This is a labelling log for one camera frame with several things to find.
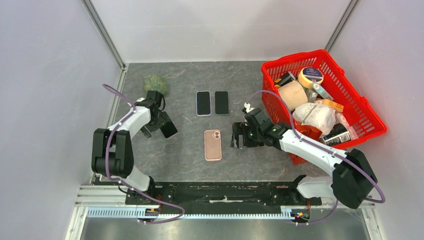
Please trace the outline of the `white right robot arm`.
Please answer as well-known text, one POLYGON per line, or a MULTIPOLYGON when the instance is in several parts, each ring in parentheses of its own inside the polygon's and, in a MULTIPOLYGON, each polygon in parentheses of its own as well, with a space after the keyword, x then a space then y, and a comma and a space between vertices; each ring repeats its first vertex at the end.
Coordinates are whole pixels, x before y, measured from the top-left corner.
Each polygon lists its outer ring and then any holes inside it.
POLYGON ((232 148, 273 147, 303 158, 325 171, 330 179, 303 176, 288 191, 289 200, 300 205, 310 198, 335 197, 350 209, 357 209, 376 189, 377 177, 365 154, 358 149, 336 149, 306 137, 292 126, 273 123, 259 108, 245 112, 244 121, 232 124, 232 148))

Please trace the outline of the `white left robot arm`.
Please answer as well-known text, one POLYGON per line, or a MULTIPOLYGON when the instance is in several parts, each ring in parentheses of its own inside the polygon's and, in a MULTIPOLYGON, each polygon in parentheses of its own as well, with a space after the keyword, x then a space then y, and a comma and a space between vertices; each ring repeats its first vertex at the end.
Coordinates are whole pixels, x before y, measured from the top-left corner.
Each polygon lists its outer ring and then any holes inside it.
POLYGON ((137 197, 144 204, 152 204, 157 198, 154 180, 134 165, 132 138, 142 132, 146 138, 160 130, 165 138, 178 130, 165 111, 162 93, 149 90, 145 98, 131 103, 130 111, 108 128, 98 128, 93 133, 91 169, 114 181, 123 181, 138 190, 137 197))

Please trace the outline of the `pink phone case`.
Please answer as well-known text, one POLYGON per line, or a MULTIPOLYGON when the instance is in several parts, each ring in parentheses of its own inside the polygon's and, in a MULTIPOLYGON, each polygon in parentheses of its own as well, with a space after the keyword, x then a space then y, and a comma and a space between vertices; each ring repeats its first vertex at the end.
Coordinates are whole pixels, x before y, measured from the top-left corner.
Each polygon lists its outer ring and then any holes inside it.
POLYGON ((204 158, 206 161, 220 161, 222 159, 220 130, 210 129, 204 132, 204 158))

